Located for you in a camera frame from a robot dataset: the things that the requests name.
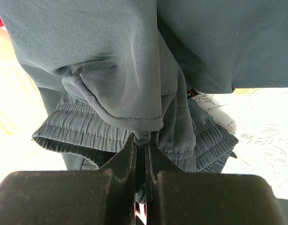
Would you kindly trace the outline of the dark navy shorts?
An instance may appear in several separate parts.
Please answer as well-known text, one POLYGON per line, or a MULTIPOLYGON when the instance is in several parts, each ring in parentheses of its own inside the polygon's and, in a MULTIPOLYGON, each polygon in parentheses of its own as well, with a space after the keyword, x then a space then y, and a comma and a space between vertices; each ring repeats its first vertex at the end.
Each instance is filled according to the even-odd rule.
POLYGON ((69 170, 129 135, 188 173, 219 173, 238 140, 190 91, 288 87, 288 0, 0 0, 48 118, 33 134, 69 170))

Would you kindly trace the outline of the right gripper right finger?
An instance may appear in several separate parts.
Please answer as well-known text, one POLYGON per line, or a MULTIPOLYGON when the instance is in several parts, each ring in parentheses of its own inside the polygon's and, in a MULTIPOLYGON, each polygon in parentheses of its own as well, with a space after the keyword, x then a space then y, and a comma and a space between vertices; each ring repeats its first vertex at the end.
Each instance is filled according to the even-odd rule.
POLYGON ((283 225, 282 208, 256 175, 184 172, 151 141, 145 147, 147 224, 283 225))

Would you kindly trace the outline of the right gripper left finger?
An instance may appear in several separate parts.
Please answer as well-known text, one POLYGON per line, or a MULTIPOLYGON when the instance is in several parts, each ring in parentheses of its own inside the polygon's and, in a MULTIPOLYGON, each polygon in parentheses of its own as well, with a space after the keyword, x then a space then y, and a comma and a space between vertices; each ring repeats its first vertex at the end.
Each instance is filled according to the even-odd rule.
POLYGON ((133 225, 137 147, 96 171, 18 171, 0 184, 0 225, 133 225))

